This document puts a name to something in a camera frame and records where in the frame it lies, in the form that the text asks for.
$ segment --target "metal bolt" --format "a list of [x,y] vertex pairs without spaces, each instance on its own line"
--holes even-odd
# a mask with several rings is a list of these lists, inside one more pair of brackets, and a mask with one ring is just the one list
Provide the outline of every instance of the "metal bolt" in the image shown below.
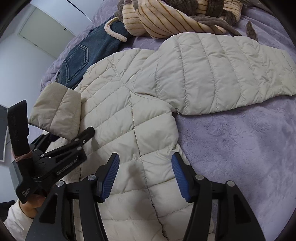
[[230,187],[234,187],[235,186],[235,183],[233,181],[228,181],[227,182],[227,185],[230,186]]
[[201,174],[197,174],[197,175],[195,176],[195,178],[196,178],[197,180],[202,180],[202,179],[204,179],[204,176],[201,175]]
[[64,182],[63,181],[58,181],[57,182],[57,187],[61,187],[61,186],[63,186],[64,185]]
[[95,180],[95,179],[96,179],[96,176],[95,176],[95,175],[89,175],[89,176],[87,177],[87,179],[88,179],[89,181],[92,181],[92,180]]

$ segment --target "hand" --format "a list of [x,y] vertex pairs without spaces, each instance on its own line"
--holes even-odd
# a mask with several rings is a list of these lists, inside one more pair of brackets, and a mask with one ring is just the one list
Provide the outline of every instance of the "hand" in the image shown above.
[[37,215],[36,208],[41,207],[45,199],[46,197],[37,194],[31,194],[25,204],[19,202],[20,208],[26,216],[29,218],[34,218]]

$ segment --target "person's arm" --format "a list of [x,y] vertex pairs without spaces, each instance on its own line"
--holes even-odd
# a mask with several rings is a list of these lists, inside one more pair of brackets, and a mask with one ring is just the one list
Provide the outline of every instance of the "person's arm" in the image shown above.
[[45,197],[32,194],[25,204],[19,200],[8,210],[4,224],[17,241],[25,241],[29,228],[36,216],[35,208],[40,207]]

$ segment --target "framed picture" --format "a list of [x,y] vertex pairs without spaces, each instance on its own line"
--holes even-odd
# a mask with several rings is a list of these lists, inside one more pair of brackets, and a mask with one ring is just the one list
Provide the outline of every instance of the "framed picture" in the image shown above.
[[0,161],[4,162],[8,136],[7,108],[0,105]]

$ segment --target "bed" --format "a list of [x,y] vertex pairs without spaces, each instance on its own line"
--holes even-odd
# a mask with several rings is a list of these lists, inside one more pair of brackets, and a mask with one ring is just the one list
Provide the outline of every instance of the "bed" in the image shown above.
[[[76,36],[42,78],[55,75],[69,51],[88,32],[114,14],[117,0],[104,1],[93,23]],[[260,44],[286,50],[296,62],[296,48],[281,23],[256,7],[244,7],[234,26],[242,35],[252,22]],[[135,37],[120,50],[157,50],[165,39]],[[202,116],[175,115],[179,144],[197,173],[211,181],[233,180],[253,209],[267,241],[274,241],[296,207],[296,98],[278,96],[262,104]],[[213,203],[216,219],[217,203]]]

